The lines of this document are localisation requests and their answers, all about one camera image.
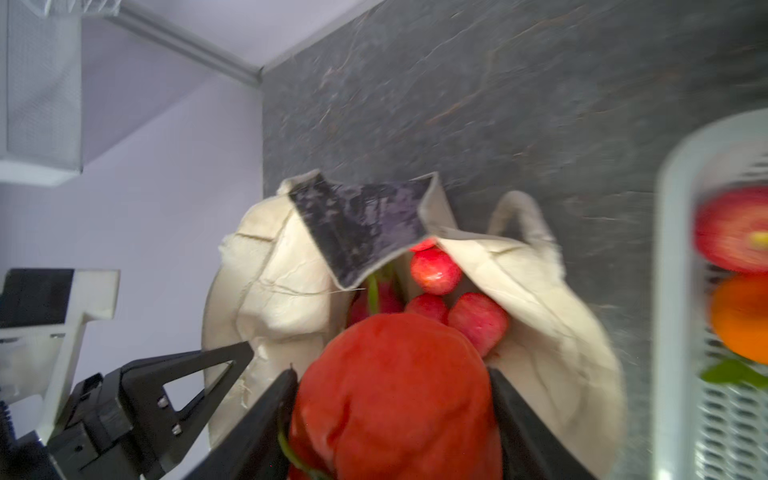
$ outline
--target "gray marble countertop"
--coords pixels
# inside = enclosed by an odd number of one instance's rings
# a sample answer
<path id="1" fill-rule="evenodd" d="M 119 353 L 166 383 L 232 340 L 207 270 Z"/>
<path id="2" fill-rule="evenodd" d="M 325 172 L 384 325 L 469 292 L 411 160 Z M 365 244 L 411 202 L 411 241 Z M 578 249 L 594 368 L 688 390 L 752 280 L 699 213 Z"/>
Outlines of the gray marble countertop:
<path id="1" fill-rule="evenodd" d="M 533 195 L 606 326 L 629 423 L 612 478 L 650 476 L 657 170 L 685 135 L 768 107 L 763 0 L 386 0 L 266 73 L 265 193 L 437 170 L 463 230 Z"/>

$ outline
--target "canvas bag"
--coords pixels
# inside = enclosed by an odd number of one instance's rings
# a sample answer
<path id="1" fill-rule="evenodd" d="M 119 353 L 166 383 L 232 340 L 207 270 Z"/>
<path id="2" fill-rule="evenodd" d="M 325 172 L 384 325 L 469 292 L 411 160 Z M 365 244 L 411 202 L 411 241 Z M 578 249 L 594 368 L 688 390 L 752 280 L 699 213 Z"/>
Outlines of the canvas bag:
<path id="1" fill-rule="evenodd" d="M 296 206 L 296 190 L 317 178 L 324 181 L 316 171 L 285 180 L 275 197 L 250 208 L 220 246 L 221 266 L 204 312 L 203 348 L 248 341 L 255 355 L 209 423 L 212 447 L 280 372 L 292 366 L 302 375 L 341 332 L 354 290 L 350 285 L 394 260 L 408 299 L 421 293 L 408 274 L 412 254 L 405 247 L 375 255 L 353 276 L 336 274 L 334 252 L 353 247 L 326 249 L 323 256 L 318 247 L 323 248 L 318 240 L 323 232 Z M 480 290 L 514 319 L 486 363 L 506 376 L 593 475 L 604 477 L 624 437 L 621 364 L 602 325 L 566 285 L 560 248 L 538 205 L 527 194 L 509 192 L 492 214 L 487 234 L 463 232 L 439 176 L 414 181 L 426 185 L 415 228 L 423 227 L 423 237 L 436 237 L 467 279 L 454 296 Z M 522 241 L 500 236 L 515 217 Z M 216 369 L 205 372 L 207 386 L 217 374 Z"/>

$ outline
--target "white plastic basket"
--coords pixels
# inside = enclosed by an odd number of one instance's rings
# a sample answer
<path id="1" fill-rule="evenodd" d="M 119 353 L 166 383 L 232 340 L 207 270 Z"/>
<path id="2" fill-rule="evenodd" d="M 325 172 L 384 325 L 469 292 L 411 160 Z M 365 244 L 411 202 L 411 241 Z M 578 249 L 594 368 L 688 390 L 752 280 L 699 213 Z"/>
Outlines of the white plastic basket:
<path id="1" fill-rule="evenodd" d="M 656 480 L 768 478 L 768 392 L 699 379 L 728 353 L 709 328 L 713 286 L 730 273 L 693 245 L 697 207 L 746 184 L 768 183 L 768 109 L 704 127 L 660 172 L 654 252 Z M 763 374 L 768 366 L 757 366 Z"/>

